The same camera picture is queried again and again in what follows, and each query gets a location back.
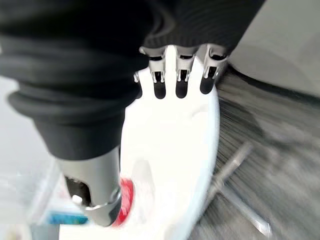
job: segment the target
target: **white plate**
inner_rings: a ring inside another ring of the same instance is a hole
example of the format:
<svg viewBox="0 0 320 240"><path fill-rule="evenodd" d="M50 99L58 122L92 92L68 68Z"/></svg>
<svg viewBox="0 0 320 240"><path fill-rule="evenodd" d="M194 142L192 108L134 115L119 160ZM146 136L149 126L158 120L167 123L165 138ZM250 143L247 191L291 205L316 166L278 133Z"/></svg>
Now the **white plate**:
<svg viewBox="0 0 320 240"><path fill-rule="evenodd" d="M126 110L121 175L130 177L136 161L150 164L154 212L146 224L118 229L62 226L61 240L179 240L197 220L213 171L219 138L217 92L199 90L203 67L195 59L186 98L175 95L175 50L166 53L166 97L157 99L149 69L139 72L143 95Z"/></svg>

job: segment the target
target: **floor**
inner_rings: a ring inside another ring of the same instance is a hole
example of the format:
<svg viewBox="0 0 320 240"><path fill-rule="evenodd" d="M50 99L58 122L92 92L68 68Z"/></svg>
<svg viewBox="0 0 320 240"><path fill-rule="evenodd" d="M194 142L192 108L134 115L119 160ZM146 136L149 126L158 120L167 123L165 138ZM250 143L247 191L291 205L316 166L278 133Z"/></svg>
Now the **floor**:
<svg viewBox="0 0 320 240"><path fill-rule="evenodd" d="M319 240L320 100L259 83L230 69L217 86L216 171L245 141L253 152L226 183L269 221L273 240ZM189 240L263 240L217 195Z"/></svg>

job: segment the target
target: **black sleeve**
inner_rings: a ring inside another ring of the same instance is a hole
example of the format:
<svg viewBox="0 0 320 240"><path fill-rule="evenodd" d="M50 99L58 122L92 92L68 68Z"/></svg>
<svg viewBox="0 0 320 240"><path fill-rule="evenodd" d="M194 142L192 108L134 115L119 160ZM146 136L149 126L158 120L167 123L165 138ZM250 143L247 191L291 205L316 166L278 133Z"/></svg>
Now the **black sleeve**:
<svg viewBox="0 0 320 240"><path fill-rule="evenodd" d="M9 103L54 156L90 159L120 144L152 26L143 0L0 0L0 75L19 83Z"/></svg>

